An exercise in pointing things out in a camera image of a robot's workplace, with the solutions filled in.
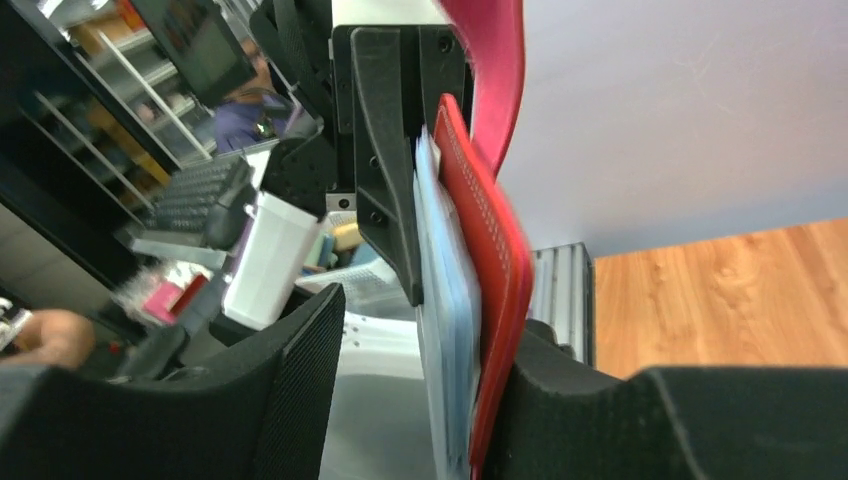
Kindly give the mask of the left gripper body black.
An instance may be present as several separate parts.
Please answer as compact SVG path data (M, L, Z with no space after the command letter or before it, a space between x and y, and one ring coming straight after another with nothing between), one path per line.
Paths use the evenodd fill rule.
M470 64L446 25L343 25L331 45L337 185L358 212L393 212L393 190L409 189L415 143L434 129L440 96L452 94L471 118Z

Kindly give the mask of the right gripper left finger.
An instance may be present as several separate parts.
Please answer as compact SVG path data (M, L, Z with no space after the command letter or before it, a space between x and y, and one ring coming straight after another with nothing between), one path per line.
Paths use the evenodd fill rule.
M1 371L5 479L315 479L345 317L338 284L166 379Z

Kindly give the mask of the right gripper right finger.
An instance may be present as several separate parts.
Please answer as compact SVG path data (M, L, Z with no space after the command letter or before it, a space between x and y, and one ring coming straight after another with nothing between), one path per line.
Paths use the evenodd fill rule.
M652 367L627 380L530 321L498 411L487 479L843 479L847 373Z

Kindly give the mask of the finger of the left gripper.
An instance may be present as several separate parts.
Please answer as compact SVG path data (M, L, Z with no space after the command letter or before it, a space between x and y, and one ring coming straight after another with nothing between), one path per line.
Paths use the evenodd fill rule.
M357 27L350 41L358 225L415 307L423 293L413 161L403 115L401 31Z

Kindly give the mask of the red leather card holder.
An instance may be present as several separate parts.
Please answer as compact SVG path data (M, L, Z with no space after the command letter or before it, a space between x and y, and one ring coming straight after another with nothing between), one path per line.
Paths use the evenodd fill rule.
M470 60L473 79L471 120L464 121L453 95L443 94L434 137L442 153L440 177L459 213L481 290L481 375L469 446L471 476L480 479L534 279L526 237L497 182L524 89L523 4L440 5Z

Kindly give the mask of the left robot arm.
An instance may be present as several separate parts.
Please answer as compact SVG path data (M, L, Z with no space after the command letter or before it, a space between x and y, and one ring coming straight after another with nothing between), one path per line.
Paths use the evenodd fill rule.
M444 93L462 94L467 64L432 1L263 1L249 15L210 1L138 1L154 39L205 105L249 76L251 38L308 116L272 145L263 169L243 147L188 234L165 213L181 170L152 208L150 242L234 259L224 315L259 331L283 312L328 213L352 211L364 240L412 306L424 300L413 196L415 140Z

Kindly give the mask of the operator hand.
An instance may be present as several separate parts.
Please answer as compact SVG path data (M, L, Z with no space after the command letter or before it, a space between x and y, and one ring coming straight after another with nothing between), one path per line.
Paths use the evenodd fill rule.
M12 345L1 354L2 364L52 365L75 370L96 345L91 321L62 309L36 310Z

